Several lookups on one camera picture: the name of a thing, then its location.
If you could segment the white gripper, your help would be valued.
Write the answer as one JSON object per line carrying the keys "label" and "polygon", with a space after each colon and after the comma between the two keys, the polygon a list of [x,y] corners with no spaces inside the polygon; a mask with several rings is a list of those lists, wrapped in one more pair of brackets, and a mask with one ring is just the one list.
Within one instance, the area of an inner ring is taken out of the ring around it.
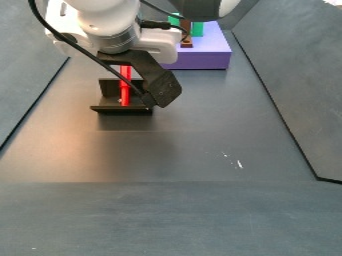
{"label": "white gripper", "polygon": [[139,11],[139,0],[50,0],[46,20],[91,53],[145,50],[159,63],[173,64],[182,32],[143,28]]}

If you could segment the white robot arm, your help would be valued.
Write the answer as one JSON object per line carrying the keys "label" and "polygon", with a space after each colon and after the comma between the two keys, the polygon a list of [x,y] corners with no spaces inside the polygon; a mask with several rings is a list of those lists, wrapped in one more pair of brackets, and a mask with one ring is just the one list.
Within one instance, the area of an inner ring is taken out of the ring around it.
{"label": "white robot arm", "polygon": [[92,54],[145,50],[159,63],[173,64],[182,32],[175,28],[143,27],[142,1],[50,0],[46,21]]}

